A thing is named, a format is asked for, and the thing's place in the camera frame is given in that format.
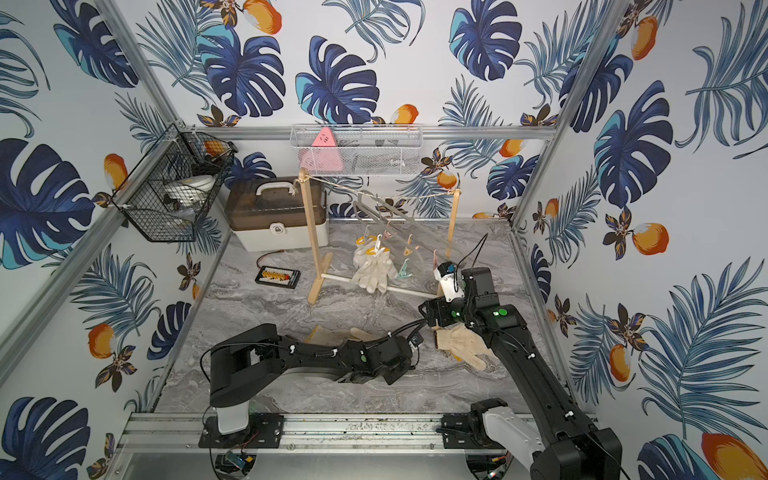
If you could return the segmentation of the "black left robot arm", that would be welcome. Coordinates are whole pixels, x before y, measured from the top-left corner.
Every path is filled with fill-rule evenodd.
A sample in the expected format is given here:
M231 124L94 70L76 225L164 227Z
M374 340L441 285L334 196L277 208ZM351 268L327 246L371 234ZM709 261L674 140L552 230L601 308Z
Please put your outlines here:
M346 339L327 346L280 335L276 325L264 323L218 343L207 351L209 406L218 432L245 431L251 399L292 370L353 384L376 378L393 384L415 364L413 351L423 342L420 330L425 325L417 320L373 340Z

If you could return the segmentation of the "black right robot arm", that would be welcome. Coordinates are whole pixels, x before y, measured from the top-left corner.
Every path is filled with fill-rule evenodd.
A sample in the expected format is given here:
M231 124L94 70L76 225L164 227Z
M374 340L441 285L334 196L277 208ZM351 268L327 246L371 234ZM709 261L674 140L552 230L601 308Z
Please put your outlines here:
M501 304L485 267L452 262L434 271L442 296L420 306L431 326L463 324L478 335L509 372L528 406L527 422L501 399L471 405L466 421L444 433L459 445L501 447L533 479L618 479L622 445L610 428L598 428L576 404L540 355L527 323Z

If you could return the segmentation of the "beige glove yellow cuff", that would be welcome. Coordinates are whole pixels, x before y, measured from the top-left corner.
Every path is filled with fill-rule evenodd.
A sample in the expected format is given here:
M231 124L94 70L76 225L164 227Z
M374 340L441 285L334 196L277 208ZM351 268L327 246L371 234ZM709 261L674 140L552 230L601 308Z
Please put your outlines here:
M336 347L348 341L372 342L376 339L376 335L356 327L342 330L329 330L322 326L316 326L305 340L305 343Z

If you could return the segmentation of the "grey multi-clip hanger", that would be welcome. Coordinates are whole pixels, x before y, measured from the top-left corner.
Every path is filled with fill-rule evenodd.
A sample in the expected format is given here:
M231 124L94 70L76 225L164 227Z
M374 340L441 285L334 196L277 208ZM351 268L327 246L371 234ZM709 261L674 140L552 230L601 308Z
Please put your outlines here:
M422 221L403 213L395 203L388 203L366 192L352 202L355 214L371 224L374 235L380 236L389 248L395 265L404 274L431 278L432 271L442 262L452 261L458 254L453 244L453 224L448 226Z

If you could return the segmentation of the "white glove yellow cuff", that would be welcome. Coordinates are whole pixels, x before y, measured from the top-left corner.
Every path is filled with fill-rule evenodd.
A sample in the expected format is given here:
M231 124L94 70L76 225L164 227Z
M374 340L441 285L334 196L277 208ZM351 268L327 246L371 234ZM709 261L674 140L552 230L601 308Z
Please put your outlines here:
M379 236L361 236L355 241L355 245L353 264L357 269L360 269L367 261L378 255L382 249Z

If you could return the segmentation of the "wooden drying rack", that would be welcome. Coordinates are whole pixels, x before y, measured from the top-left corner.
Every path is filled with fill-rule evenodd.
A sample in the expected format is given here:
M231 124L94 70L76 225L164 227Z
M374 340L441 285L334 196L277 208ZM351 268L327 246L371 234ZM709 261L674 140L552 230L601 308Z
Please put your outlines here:
M328 181L324 180L323 178L321 178L320 176L314 176L314 175L310 174L310 172L306 168L304 168L304 167L301 167L299 169L298 179L294 182L294 187L299 189L299 191L301 192L301 196L302 196L303 208L304 208L304 213L305 213L305 217L306 217L306 221L307 221L308 238L309 238L309 241L310 241L310 247L311 247L313 261L314 261L314 267L315 267L315 278L314 278L312 286L310 288L310 292L309 292L309 295L307 297L307 301L308 301L308 303L310 305L315 305L317 303L317 300L319 298L321 289L322 289L322 287L324 285L324 282L326 280L333 280L333 281L346 282L346 283L355 283L356 281L352 277L344 277L344 276L339 276L339 275L327 273L328 269L331 266L331 262L332 262L332 259L333 259L333 254L332 253L326 254L323 257L322 260L320 259L320 250L319 250L320 246L319 246L319 241L318 241L318 236L317 236L316 222L314 220L314 214L312 213L313 207L314 207L314 202L312 200L312 195L311 195L311 186L310 186L311 180L317 180L317 181L319 181L321 183L327 183L329 185L331 185L331 184L332 185L337 185L337 184L334 183L334 182L328 182ZM367 196L367 197L370 197L372 199L376 199L376 200L378 199L378 196L373 195L371 193L366 193L366 192L364 192L362 190L358 190L358 191L350 190L350 191L352 193L356 193L358 196ZM454 232L455 232L455 225L456 225L456 221L457 221L457 218L458 218L458 208L459 208L459 203L460 203L461 190L459 188L456 188L456 189L451 190L451 191L447 191L447 192L444 192L444 193L436 194L436 196L437 197L452 196L452 210L451 210L451 215L450 215L450 220L449 220L448 236L447 236L447 240L446 240L447 241L446 255L448 255L448 258L450 258L451 249L453 248L453 237L454 237ZM384 202L383 205L389 211L391 211L393 213L393 215L396 214L396 215L401 216L403 219L408 220L408 217L405 217L405 216L401 215L400 212L398 212L394 208L394 206L390 206L390 205L386 204L386 202ZM375 241L375 245L374 245L376 247L374 249L375 250L375 255L380 253L380 251L383 251L380 248L381 247L381 239L382 238L383 238L382 235L379 235L379 236L376 237L376 241ZM427 292L422 292L422 291L417 291L417 290L410 290L410 289L405 289L405 288L400 288L400 287L394 287L394 286L391 286L389 284L385 285L385 287L382 287L382 288L383 288L383 290L381 290L382 292L401 293L401 294L406 294L406 295L415 296L415 297L419 297L419 298L424 298L424 299L428 299L428 300L429 299L433 299L433 298L442 297L443 294L444 294L443 289L442 289L442 284L440 284L439 281L438 281L438 286L437 286L436 293L427 293Z

